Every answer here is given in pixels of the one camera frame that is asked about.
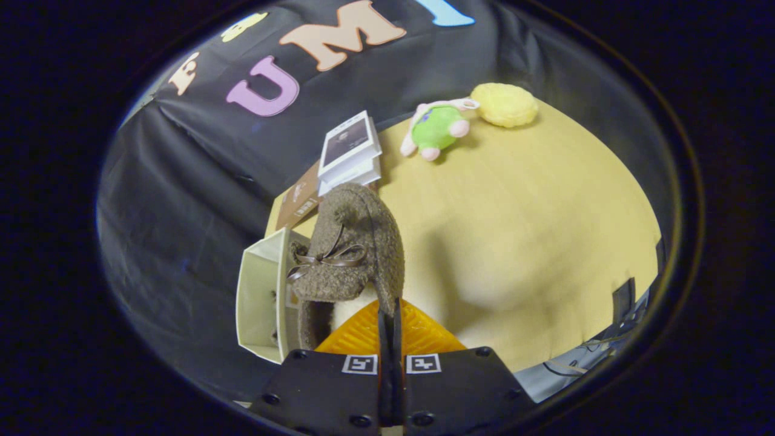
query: brown fuzzy slipper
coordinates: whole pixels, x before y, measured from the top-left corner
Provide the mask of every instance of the brown fuzzy slipper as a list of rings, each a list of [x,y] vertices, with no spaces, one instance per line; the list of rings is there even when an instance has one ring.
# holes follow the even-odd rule
[[[295,257],[288,286],[301,300],[303,348],[328,337],[334,302],[357,298],[367,282],[374,283],[380,310],[393,316],[404,288],[404,247],[393,215],[370,189],[344,183],[326,194],[309,249]]]

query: book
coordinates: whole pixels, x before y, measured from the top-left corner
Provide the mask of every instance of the book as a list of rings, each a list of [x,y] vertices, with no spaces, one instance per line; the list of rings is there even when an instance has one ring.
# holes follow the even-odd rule
[[[325,135],[318,169],[320,185],[331,189],[340,183],[352,182],[353,178],[375,180],[373,172],[379,168],[381,154],[374,120],[365,110],[357,113]]]
[[[382,171],[380,169],[380,157],[375,156],[369,161],[365,161],[360,165],[356,165],[349,169],[349,171],[342,174],[339,178],[327,182],[325,180],[320,181],[318,187],[318,196],[323,197],[334,186],[340,185],[344,182],[358,183],[361,185],[368,185],[371,182],[375,182],[382,177]]]
[[[277,230],[282,227],[293,228],[299,221],[315,210],[320,203],[318,195],[317,169],[315,162],[293,186],[286,191],[277,215]]]

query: white box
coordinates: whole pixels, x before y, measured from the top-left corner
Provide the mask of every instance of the white box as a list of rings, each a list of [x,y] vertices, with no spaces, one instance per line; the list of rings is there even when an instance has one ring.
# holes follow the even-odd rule
[[[295,265],[288,250],[292,241],[309,246],[308,238],[284,227],[246,248],[237,281],[237,342],[277,364],[299,348],[299,302],[286,290],[285,282],[288,269]],[[271,339],[275,328],[277,345]]]
[[[332,183],[351,168],[382,154],[374,121],[366,111],[359,112],[325,135],[318,179]]]
[[[376,156],[374,159],[365,161],[364,163],[351,168],[349,171],[342,174],[338,179],[332,182],[320,181],[318,187],[318,196],[322,197],[328,191],[334,188],[334,186],[340,185],[344,182],[360,183],[361,185],[368,185],[369,183],[378,180],[382,177],[382,170],[380,169],[380,157]]]

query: pom pom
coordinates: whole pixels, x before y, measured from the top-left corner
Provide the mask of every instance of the pom pom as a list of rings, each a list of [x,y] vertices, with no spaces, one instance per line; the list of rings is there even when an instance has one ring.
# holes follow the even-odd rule
[[[471,98],[480,104],[479,116],[496,126],[523,126],[538,114],[538,103],[532,94],[514,85],[484,83],[474,88]]]
[[[358,212],[350,204],[342,204],[334,210],[334,221],[345,227],[352,227],[358,221]]]

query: orange gripper pad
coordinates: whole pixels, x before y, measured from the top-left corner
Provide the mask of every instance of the orange gripper pad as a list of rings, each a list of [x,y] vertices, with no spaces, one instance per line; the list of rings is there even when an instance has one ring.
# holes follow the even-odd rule
[[[335,355],[377,355],[380,350],[374,301],[333,331],[315,351]],[[444,353],[466,348],[447,329],[417,307],[401,300],[401,356]]]

